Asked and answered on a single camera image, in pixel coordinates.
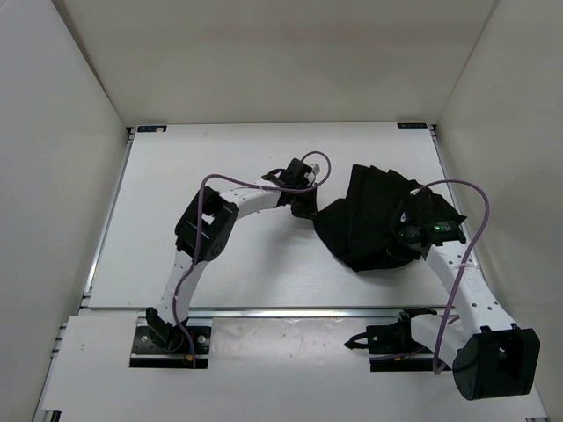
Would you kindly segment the black pleated skirt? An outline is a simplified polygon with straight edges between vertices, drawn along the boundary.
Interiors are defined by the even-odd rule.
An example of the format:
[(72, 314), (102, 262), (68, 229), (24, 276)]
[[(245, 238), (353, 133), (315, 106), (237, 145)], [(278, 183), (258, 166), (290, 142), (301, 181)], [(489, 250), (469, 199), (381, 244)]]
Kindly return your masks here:
[(406, 266), (421, 254), (399, 241), (401, 225), (466, 219), (440, 194), (411, 195), (418, 187), (417, 180), (394, 170), (355, 164), (346, 196), (318, 211), (314, 229), (333, 256), (355, 272)]

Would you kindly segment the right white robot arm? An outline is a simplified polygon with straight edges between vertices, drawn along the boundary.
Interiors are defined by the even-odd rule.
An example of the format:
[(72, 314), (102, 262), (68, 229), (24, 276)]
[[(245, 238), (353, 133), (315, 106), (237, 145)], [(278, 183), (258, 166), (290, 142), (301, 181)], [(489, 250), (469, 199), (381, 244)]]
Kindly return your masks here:
[(540, 340), (500, 305), (471, 258), (475, 241), (463, 216), (446, 215), (427, 188), (411, 191), (392, 218), (400, 246), (420, 256), (448, 293), (443, 311), (410, 308), (389, 325), (369, 325), (346, 342), (366, 350), (374, 370), (397, 370), (417, 354), (433, 356), (431, 370), (449, 370), (463, 398), (480, 400), (531, 392)]

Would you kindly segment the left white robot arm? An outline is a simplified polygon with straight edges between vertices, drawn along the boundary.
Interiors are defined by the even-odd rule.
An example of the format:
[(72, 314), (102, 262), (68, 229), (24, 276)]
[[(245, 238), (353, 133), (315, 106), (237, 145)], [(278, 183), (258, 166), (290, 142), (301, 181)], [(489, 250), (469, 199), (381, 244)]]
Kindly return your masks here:
[(255, 183), (222, 174), (206, 176), (179, 218), (174, 234), (175, 258), (165, 290), (157, 304), (145, 311), (151, 340), (164, 353), (187, 353), (195, 358), (194, 337), (187, 329), (190, 304), (200, 278), (211, 261), (224, 251), (236, 222), (278, 207), (298, 207), (312, 199), (326, 182), (332, 164), (320, 168), (294, 158), (284, 169), (274, 169)]

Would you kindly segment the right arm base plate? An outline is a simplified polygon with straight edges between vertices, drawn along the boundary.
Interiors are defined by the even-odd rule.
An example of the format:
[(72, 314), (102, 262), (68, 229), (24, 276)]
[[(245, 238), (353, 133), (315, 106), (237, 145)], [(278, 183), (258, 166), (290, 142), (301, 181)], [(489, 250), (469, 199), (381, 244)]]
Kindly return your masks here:
[(406, 322), (368, 325), (344, 346), (349, 350), (367, 351), (372, 373), (433, 371), (433, 353), (413, 339), (411, 325)]

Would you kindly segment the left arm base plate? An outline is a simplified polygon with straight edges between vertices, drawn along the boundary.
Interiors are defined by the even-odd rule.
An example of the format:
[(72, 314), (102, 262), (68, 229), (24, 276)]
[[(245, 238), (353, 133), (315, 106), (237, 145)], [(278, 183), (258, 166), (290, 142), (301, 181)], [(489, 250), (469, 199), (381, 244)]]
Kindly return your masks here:
[(211, 346), (212, 326), (188, 325), (192, 341), (194, 342), (193, 358), (190, 344), (180, 333), (168, 345), (140, 319), (135, 327), (135, 335), (129, 355), (128, 366), (131, 368), (164, 368), (164, 369), (207, 369)]

